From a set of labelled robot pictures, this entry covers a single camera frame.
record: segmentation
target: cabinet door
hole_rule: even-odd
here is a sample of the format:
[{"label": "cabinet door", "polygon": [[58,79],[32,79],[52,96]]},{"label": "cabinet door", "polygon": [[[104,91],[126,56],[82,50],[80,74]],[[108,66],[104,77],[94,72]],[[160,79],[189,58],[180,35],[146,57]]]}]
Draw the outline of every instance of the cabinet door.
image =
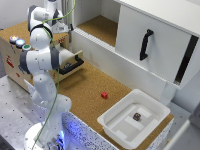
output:
[{"label": "cabinet door", "polygon": [[[148,38],[148,57],[140,61],[148,29],[154,34]],[[186,32],[126,6],[121,7],[116,52],[170,82],[175,80],[190,38]]]}]

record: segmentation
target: white sink basin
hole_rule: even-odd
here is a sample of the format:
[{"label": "white sink basin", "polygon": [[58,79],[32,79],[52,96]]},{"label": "white sink basin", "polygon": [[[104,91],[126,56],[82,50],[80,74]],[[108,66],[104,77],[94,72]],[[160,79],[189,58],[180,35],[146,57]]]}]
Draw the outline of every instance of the white sink basin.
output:
[{"label": "white sink basin", "polygon": [[[139,113],[139,121],[133,119]],[[140,90],[133,90],[97,120],[105,133],[126,149],[137,148],[169,115],[170,109]]]}]

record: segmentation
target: red ball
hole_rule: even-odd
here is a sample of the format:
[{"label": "red ball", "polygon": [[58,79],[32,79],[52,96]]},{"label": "red ball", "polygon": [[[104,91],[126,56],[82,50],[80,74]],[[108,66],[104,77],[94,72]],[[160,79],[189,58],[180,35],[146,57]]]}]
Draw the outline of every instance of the red ball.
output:
[{"label": "red ball", "polygon": [[101,93],[101,97],[104,98],[104,99],[106,99],[108,97],[108,93],[102,92]]}]

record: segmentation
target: black drawer handle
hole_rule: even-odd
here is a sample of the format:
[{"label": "black drawer handle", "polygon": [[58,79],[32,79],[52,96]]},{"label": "black drawer handle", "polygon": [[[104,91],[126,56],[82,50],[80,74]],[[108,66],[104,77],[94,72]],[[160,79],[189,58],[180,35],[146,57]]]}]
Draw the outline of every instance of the black drawer handle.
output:
[{"label": "black drawer handle", "polygon": [[153,31],[148,29],[147,33],[145,34],[145,36],[143,38],[142,49],[140,52],[140,60],[141,61],[148,57],[148,55],[145,52],[146,52],[147,44],[148,44],[148,37],[151,36],[152,34],[153,34]]},{"label": "black drawer handle", "polygon": [[62,75],[65,75],[67,73],[69,73],[70,71],[76,69],[77,67],[79,67],[80,65],[82,65],[84,63],[84,61],[78,57],[78,55],[75,56],[75,60],[77,61],[74,65],[69,66],[67,68],[64,69],[59,69],[59,73]]}]

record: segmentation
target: black handle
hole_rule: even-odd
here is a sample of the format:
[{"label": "black handle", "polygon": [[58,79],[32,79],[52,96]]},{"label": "black handle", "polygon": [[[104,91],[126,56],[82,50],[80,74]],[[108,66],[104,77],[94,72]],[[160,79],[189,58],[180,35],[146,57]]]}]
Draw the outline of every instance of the black handle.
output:
[{"label": "black handle", "polygon": [[142,49],[140,52],[140,60],[141,61],[148,57],[148,55],[145,52],[146,52],[147,44],[148,44],[148,37],[151,36],[152,34],[153,34],[153,31],[148,29],[147,33],[145,34],[145,36],[143,38]]},{"label": "black handle", "polygon": [[77,61],[77,63],[75,63],[72,66],[69,66],[67,68],[64,69],[59,69],[59,73],[62,75],[65,75],[67,73],[69,73],[70,71],[74,70],[75,68],[79,67],[80,65],[82,65],[84,63],[84,61],[78,57],[78,55],[75,56],[75,60]]}]

